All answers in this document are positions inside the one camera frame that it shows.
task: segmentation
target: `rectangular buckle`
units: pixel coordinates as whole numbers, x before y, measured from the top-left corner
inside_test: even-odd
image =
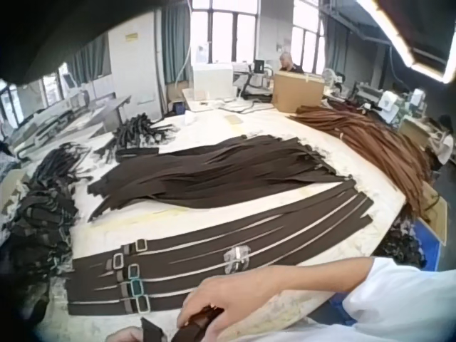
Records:
[[[135,298],[144,296],[144,285],[140,279],[130,280],[131,295]]]
[[[144,299],[145,300],[145,309],[144,310],[141,309],[140,299]],[[149,301],[149,297],[148,296],[139,296],[139,297],[136,297],[135,300],[136,300],[136,309],[138,310],[139,314],[148,314],[148,313],[150,313],[150,301]]]
[[[147,240],[139,239],[135,241],[136,253],[147,252]]]
[[[123,263],[123,254],[122,253],[116,253],[113,256],[113,269],[123,269],[124,267]]]
[[[128,265],[129,280],[139,279],[139,277],[140,277],[140,265],[138,265],[138,264]]]

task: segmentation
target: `person's hand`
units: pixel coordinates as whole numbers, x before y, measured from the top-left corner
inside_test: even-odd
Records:
[[[143,330],[136,326],[119,330],[106,338],[106,342],[143,342]]]
[[[278,268],[271,266],[204,280],[185,299],[177,326],[184,326],[206,306],[222,308],[224,312],[209,325],[204,336],[205,342],[216,341],[223,330],[246,318],[281,291],[278,272]]]

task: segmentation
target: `white work table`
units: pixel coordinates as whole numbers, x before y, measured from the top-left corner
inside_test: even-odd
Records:
[[[335,247],[315,256],[302,265],[320,264],[348,257],[369,256],[378,246],[385,233],[402,208],[405,197],[393,183],[377,168],[338,139],[313,130],[305,125],[285,118],[276,110],[263,110],[247,115],[235,115],[242,120],[232,124],[227,116],[235,115],[223,110],[211,110],[195,115],[196,120],[188,126],[184,118],[169,118],[163,124],[174,123],[180,128],[175,139],[160,146],[160,152],[172,152],[200,145],[219,143],[238,135],[270,134],[283,138],[299,137],[303,144],[326,156],[328,164],[342,175],[352,175],[358,191],[365,192],[373,201],[368,214],[373,223],[355,233]],[[111,134],[89,140],[86,145],[99,148]],[[102,165],[88,157],[80,168]],[[112,165],[100,166],[92,171],[99,179]],[[312,196],[335,186],[335,184],[311,185],[298,190],[259,198],[253,201],[214,209],[188,209],[159,202],[141,202],[122,210],[106,212],[96,221],[87,223],[91,212],[101,203],[101,197],[87,194],[87,182],[80,182],[76,188],[76,206],[81,219],[72,229],[73,255],[84,257],[111,249],[137,239],[158,239],[183,234],[223,222],[246,217],[257,212],[278,207]],[[57,281],[52,288],[53,298],[39,331],[45,341],[104,341],[114,331],[126,326],[140,326],[140,315],[129,316],[69,316],[66,310],[66,293],[63,282]],[[279,330],[305,317],[332,294],[310,291],[289,291],[273,298],[266,306],[249,318],[231,327],[222,340],[252,333]],[[172,337],[176,329],[179,310],[152,312],[145,315]]]

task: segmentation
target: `gray curtain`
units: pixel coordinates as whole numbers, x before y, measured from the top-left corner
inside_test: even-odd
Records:
[[[79,86],[82,83],[96,80],[98,76],[103,75],[103,71],[106,75],[109,74],[110,65],[108,67],[105,65],[106,60],[109,61],[107,33],[84,46],[66,63],[68,64],[68,71]]]
[[[186,2],[162,10],[162,50],[165,83],[174,83],[190,45],[190,13]],[[188,81],[190,61],[178,81]]]
[[[345,73],[350,31],[337,20],[324,15],[326,67]]]

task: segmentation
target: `factory floor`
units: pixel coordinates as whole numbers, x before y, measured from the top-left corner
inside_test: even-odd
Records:
[[[439,271],[456,269],[456,166],[448,162],[434,184],[434,189],[448,203],[447,246],[440,252]]]

